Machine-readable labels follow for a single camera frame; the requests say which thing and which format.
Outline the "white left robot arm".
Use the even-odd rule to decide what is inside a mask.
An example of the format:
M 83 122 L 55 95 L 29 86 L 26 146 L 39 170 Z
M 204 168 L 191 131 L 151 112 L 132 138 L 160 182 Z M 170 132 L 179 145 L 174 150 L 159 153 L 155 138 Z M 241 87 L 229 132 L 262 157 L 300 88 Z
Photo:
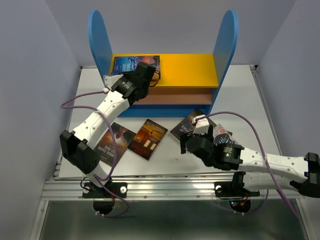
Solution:
M 156 67 L 139 62 L 134 71 L 102 77 L 106 97 L 80 125 L 72 131 L 64 130 L 60 136 L 62 156 L 78 168 L 91 183 L 100 197 L 111 193 L 111 174 L 106 173 L 100 158 L 94 152 L 99 139 L 106 130 L 111 131 L 112 122 L 135 102 L 144 99 L 156 73 Z

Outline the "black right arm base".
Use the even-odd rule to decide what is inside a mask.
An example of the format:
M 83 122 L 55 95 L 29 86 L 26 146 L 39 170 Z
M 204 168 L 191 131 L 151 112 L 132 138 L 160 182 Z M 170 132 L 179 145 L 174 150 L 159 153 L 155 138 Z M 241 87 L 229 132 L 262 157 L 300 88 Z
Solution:
M 216 181 L 214 183 L 215 196 L 221 200 L 228 200 L 229 205 L 236 213 L 247 214 L 251 209 L 250 197 L 259 197 L 259 191 L 244 188 L 245 172 L 236 172 L 231 181 Z

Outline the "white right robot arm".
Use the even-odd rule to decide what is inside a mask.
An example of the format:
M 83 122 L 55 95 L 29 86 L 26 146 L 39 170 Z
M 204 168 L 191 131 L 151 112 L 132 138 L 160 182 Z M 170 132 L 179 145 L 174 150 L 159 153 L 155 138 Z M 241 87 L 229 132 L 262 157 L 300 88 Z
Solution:
M 256 186 L 250 173 L 269 174 L 271 182 L 282 189 L 292 189 L 302 196 L 320 196 L 320 157 L 309 152 L 303 157 L 286 157 L 274 154 L 262 155 L 238 144 L 214 144 L 208 134 L 186 133 L 180 137 L 182 154 L 190 152 L 201 159 L 206 167 L 222 171 L 235 170 L 244 174 L 230 182 L 231 192 L 242 195 L 252 192 Z

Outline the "Jane Eyre book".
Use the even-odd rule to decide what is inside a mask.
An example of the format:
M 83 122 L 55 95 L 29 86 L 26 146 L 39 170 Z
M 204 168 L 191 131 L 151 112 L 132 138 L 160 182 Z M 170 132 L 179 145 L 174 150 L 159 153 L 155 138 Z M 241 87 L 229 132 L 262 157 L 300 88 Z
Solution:
M 115 56 L 112 68 L 112 75 L 118 75 L 124 72 L 132 72 L 136 69 L 139 62 L 145 62 L 156 68 L 160 73 L 160 56 L 159 55 L 130 55 L 130 56 Z

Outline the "Little Women floral book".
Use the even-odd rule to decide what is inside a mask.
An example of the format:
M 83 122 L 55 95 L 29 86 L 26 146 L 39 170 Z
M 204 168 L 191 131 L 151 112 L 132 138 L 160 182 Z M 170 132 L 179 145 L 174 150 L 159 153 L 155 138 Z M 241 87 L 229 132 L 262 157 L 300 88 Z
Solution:
M 213 142 L 218 144 L 237 144 L 238 142 L 233 138 L 232 133 L 226 131 L 221 124 L 213 128 Z

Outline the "Tale of Two Cities book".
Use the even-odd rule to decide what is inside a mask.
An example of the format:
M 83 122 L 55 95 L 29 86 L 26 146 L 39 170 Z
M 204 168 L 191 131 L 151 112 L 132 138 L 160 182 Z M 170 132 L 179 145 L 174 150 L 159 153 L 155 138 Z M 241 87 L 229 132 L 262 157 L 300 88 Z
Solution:
M 182 134 L 192 132 L 195 129 L 195 126 L 192 125 L 192 120 L 195 117 L 202 115 L 204 115 L 204 113 L 200 109 L 194 109 L 187 117 L 185 117 L 170 131 L 170 134 L 178 143 L 180 143 Z

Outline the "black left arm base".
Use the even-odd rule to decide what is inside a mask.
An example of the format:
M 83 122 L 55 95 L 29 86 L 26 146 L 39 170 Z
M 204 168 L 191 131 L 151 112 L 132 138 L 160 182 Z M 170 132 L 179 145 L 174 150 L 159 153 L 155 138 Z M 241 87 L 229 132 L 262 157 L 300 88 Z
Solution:
M 80 182 L 82 198 L 93 199 L 92 206 L 95 214 L 101 217 L 119 215 L 122 205 L 126 205 L 126 203 L 121 199 L 120 202 L 116 202 L 118 198 L 115 197 L 115 195 L 125 199 L 127 197 L 128 184 L 126 182 L 113 182 L 112 179 L 109 180 L 104 187 L 112 192 L 112 194 L 110 194 L 104 188 L 98 187 L 90 181 L 83 183 L 84 179 Z

